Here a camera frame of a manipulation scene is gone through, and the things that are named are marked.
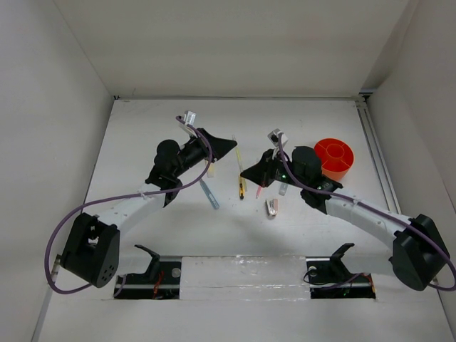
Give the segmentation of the thin pink highlighter pen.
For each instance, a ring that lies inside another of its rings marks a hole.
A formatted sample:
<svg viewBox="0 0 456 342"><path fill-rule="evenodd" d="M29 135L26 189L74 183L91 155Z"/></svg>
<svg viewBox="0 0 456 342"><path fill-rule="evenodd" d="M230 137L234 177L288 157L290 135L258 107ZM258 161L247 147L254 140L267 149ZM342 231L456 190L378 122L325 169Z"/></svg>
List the thin pink highlighter pen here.
<svg viewBox="0 0 456 342"><path fill-rule="evenodd" d="M256 198L257 199L259 199L262 190L265 188L265 185L266 185L265 182L261 182L261 184L257 187L257 190L256 190Z"/></svg>

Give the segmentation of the thin yellow highlighter pen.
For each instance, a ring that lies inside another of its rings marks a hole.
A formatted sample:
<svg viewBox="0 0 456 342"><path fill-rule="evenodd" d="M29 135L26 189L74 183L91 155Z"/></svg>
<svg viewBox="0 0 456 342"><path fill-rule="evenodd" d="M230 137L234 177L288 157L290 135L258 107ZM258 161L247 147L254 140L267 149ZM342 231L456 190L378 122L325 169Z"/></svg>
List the thin yellow highlighter pen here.
<svg viewBox="0 0 456 342"><path fill-rule="evenodd" d="M237 139L236 139L235 135L232 135L232 139L233 139L233 141L235 141L237 143ZM235 147L235 153L237 155L237 162L238 162L238 166L239 166L239 175L241 175L241 173L244 171L244 168L243 168L242 158L240 155L240 150L239 150L238 144Z"/></svg>

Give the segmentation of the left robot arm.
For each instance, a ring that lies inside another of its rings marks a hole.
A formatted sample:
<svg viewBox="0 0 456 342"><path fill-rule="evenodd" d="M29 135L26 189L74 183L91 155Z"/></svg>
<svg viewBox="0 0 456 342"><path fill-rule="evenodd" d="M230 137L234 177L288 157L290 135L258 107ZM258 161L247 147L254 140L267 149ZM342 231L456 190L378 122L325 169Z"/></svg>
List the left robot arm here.
<svg viewBox="0 0 456 342"><path fill-rule="evenodd" d="M157 146L150 174L134 197L99 214L83 212L75 218L61 255L65 270L94 287L105 286L117 271L121 238L176 198L183 189L179 176L203 160L222 159L237 146L202 128L197 131L182 146L174 140L163 140Z"/></svg>

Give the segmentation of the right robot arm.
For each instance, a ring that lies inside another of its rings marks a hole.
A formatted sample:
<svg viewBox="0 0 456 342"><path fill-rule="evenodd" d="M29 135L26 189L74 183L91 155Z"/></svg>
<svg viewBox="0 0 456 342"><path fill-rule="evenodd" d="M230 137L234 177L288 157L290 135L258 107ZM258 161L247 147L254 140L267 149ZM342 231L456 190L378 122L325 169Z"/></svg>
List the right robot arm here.
<svg viewBox="0 0 456 342"><path fill-rule="evenodd" d="M269 149L241 176L262 187L275 181L298 187L308 206L352 224L389 249L389 256L380 263L354 264L351 258L343 256L352 245L342 246L329 257L316 278L316 283L325 289L340 287L373 272L393 275L407 287L422 291L433 285L433 279L444 266L455 270L431 218L391 213L349 194L341 183L322 173L321 160L311 147L295 147L291 155L277 147Z"/></svg>

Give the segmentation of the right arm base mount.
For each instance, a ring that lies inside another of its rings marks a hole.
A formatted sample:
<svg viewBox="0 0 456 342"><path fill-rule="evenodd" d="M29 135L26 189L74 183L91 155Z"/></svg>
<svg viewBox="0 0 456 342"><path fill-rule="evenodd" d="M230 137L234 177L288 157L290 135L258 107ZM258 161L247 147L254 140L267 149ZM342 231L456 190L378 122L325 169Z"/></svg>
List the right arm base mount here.
<svg viewBox="0 0 456 342"><path fill-rule="evenodd" d="M354 243L345 243L331 256L306 257L303 282L311 299L376 299L371 274L352 274L342 262Z"/></svg>

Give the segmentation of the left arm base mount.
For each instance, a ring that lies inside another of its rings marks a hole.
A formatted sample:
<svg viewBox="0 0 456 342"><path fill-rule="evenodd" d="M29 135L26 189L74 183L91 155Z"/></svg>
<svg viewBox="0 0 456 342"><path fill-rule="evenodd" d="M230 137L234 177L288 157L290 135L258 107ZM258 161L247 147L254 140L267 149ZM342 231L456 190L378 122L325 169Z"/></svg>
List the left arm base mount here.
<svg viewBox="0 0 456 342"><path fill-rule="evenodd" d="M140 273L118 276L114 299L121 300L178 300L182 275L182 257L160 256L157 252L136 244L135 248L150 257L147 268Z"/></svg>

